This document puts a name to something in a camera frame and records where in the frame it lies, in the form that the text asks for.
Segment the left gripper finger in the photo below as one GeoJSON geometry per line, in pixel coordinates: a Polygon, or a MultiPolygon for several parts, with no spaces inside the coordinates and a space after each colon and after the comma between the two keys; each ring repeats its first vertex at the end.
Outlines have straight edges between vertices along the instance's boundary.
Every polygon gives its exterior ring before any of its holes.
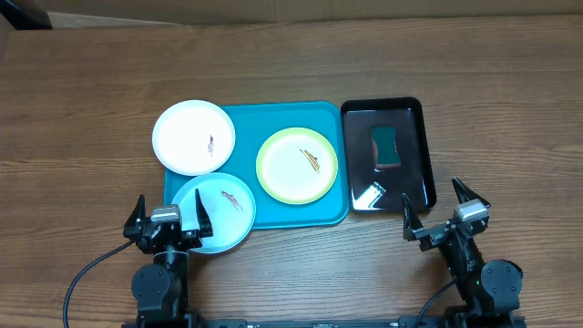
{"type": "Polygon", "coordinates": [[[202,203],[198,189],[195,189],[195,207],[196,217],[199,224],[200,237],[201,238],[212,237],[213,229],[210,221],[210,216],[202,203]]]}
{"type": "Polygon", "coordinates": [[[145,196],[140,194],[134,210],[129,215],[123,227],[124,237],[140,237],[142,234],[141,222],[146,219],[145,196]]]}

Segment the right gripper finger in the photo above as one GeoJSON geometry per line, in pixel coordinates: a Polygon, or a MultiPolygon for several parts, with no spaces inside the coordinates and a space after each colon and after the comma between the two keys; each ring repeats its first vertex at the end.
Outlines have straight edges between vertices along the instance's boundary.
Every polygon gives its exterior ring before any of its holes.
{"type": "Polygon", "coordinates": [[[418,239],[417,235],[424,230],[423,223],[405,193],[402,194],[402,203],[404,207],[403,237],[407,241],[415,241],[418,239]]]}
{"type": "Polygon", "coordinates": [[[460,180],[458,177],[452,178],[452,184],[460,204],[466,203],[470,200],[480,200],[486,208],[491,207],[491,203],[488,200],[484,199],[473,190],[468,188],[465,183],[463,183],[462,180],[460,180]]]}

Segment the light blue plate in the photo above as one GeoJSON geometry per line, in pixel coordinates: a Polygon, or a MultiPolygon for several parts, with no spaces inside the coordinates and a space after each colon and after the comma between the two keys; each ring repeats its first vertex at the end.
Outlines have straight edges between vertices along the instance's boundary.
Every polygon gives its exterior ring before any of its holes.
{"type": "Polygon", "coordinates": [[[214,172],[191,179],[170,202],[179,206],[184,231],[199,228],[195,190],[209,214],[213,235],[203,238],[202,246],[191,250],[216,254],[244,241],[256,215],[256,202],[250,188],[241,179],[227,173],[214,172]]]}

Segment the green and red sponge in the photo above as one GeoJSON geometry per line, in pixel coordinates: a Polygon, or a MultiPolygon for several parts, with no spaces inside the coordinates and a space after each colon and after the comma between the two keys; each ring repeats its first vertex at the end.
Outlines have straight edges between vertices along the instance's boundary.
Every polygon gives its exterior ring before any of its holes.
{"type": "Polygon", "coordinates": [[[376,170],[397,168],[401,159],[396,147],[396,130],[392,126],[371,128],[373,162],[376,170]]]}

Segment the yellow-green plate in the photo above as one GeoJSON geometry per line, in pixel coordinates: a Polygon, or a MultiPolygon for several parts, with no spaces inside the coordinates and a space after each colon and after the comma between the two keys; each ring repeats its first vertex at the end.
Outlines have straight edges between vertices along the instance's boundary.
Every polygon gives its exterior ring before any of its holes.
{"type": "Polygon", "coordinates": [[[309,128],[285,128],[261,145],[256,175],[274,199],[304,205],[322,198],[336,180],[339,162],[332,143],[309,128]]]}

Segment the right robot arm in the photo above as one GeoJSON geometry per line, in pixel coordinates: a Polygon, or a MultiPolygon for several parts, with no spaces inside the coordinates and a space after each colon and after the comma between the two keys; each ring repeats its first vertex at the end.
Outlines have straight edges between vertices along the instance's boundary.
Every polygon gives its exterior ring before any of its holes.
{"type": "Polygon", "coordinates": [[[414,327],[524,327],[515,317],[524,273],[512,261],[485,261],[474,237],[488,227],[489,201],[469,189],[459,178],[452,178],[459,204],[451,219],[427,229],[407,195],[404,207],[404,239],[419,241],[421,251],[438,249],[452,280],[437,291],[414,319],[414,327]],[[450,306],[441,316],[427,317],[429,307],[455,286],[462,304],[450,306]]]}

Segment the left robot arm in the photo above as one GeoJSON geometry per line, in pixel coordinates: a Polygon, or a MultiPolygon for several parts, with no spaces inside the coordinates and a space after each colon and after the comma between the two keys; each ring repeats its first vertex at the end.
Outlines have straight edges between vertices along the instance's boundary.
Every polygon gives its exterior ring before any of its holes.
{"type": "Polygon", "coordinates": [[[148,216],[145,197],[140,196],[124,224],[123,235],[153,262],[137,270],[131,291],[138,303],[137,327],[203,328],[207,324],[189,306],[189,251],[202,246],[213,235],[210,216],[200,194],[194,192],[195,215],[199,226],[182,228],[176,204],[156,207],[148,216]]]}

